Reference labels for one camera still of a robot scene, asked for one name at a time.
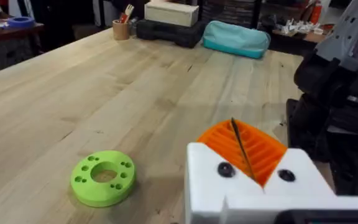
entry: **orange ribbed part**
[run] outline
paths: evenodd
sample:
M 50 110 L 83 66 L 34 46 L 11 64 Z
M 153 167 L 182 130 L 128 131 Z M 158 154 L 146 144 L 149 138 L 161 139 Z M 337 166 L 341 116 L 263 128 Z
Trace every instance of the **orange ribbed part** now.
M 287 147 L 251 125 L 238 120 L 236 124 L 251 167 L 247 166 L 230 120 L 208 129 L 197 141 L 206 144 L 249 177 L 252 169 L 255 181 L 264 186 Z

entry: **teal pouch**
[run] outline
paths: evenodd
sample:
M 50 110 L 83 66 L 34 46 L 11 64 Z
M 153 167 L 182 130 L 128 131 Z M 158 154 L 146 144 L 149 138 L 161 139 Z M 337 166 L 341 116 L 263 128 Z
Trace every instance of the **teal pouch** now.
M 265 32 L 219 21 L 211 21 L 203 34 L 204 47 L 251 58 L 261 58 L 269 43 Z

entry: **green 3d printed part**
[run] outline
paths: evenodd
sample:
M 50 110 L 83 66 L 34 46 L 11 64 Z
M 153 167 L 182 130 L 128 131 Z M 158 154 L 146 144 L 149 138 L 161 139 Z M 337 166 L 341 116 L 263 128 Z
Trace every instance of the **green 3d printed part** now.
M 101 182 L 96 176 L 106 170 L 116 176 Z M 129 195 L 135 183 L 135 165 L 129 156 L 118 151 L 95 152 L 77 164 L 70 183 L 78 200 L 85 205 L 114 205 Z

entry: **tape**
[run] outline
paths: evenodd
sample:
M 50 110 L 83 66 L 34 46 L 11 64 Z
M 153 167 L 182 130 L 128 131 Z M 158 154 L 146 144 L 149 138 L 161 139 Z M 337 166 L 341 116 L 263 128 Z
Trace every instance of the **tape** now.
M 9 27 L 13 28 L 27 28 L 33 27 L 35 21 L 31 17 L 12 17 L 7 20 Z

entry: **black screw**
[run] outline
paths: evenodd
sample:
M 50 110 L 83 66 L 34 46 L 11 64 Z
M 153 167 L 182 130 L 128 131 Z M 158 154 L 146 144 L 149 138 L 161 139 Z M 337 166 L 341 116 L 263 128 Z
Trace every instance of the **black screw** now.
M 287 169 L 281 169 L 278 171 L 278 176 L 288 182 L 294 182 L 295 181 L 295 174 Z
M 218 173 L 222 177 L 232 177 L 232 176 L 234 176 L 233 166 L 228 162 L 221 162 L 218 165 Z

